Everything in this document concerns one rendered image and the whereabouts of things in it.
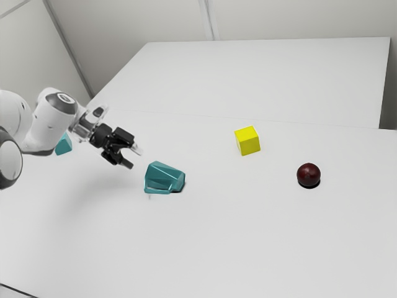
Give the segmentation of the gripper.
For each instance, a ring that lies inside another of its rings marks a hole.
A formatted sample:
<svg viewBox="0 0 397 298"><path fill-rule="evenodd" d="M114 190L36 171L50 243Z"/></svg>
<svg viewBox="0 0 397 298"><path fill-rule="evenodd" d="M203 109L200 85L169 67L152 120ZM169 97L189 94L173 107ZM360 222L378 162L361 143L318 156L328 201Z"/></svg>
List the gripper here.
<svg viewBox="0 0 397 298"><path fill-rule="evenodd" d="M121 150L129 148L139 156L143 154L143 150L135 143L135 137L132 134L120 127L112 130L107 124L100 124L95 128L89 143L95 148L103 149L100 155L109 163L119 163L128 169L133 168L133 163L122 155Z"/></svg>

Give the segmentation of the teal faceted mug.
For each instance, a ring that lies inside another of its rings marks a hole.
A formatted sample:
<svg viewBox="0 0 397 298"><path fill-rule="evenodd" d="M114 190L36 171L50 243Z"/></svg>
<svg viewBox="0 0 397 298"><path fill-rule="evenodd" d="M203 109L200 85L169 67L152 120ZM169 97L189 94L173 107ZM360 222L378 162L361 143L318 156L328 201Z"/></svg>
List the teal faceted mug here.
<svg viewBox="0 0 397 298"><path fill-rule="evenodd" d="M185 186L185 173L159 161L150 163L144 178L147 194L171 194L181 192Z"/></svg>

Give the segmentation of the teal faceted block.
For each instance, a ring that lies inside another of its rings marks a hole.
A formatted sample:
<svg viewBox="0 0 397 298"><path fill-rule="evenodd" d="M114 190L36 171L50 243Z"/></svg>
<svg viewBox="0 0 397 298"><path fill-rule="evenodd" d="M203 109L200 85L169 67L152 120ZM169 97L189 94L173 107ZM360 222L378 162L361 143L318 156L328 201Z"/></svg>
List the teal faceted block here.
<svg viewBox="0 0 397 298"><path fill-rule="evenodd" d="M71 152L72 150L73 150L72 141L68 133L65 132L55 147L55 153L56 155L59 156Z"/></svg>

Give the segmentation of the yellow cube block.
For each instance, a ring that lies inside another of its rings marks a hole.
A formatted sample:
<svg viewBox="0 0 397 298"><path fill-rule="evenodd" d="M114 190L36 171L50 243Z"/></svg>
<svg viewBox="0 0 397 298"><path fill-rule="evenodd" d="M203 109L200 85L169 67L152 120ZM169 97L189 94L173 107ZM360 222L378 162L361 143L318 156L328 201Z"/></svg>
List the yellow cube block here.
<svg viewBox="0 0 397 298"><path fill-rule="evenodd" d="M261 150L259 136L252 125L235 130L234 136L242 156L250 155Z"/></svg>

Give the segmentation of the dark red ball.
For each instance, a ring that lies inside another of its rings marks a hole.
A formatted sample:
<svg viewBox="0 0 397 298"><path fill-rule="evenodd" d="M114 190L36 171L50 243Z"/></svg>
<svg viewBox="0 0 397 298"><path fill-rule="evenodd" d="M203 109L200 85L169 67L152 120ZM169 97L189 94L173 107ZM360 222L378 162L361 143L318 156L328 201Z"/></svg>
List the dark red ball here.
<svg viewBox="0 0 397 298"><path fill-rule="evenodd" d="M320 182L321 170L313 163L305 163L297 169L297 181L306 187L313 187Z"/></svg>

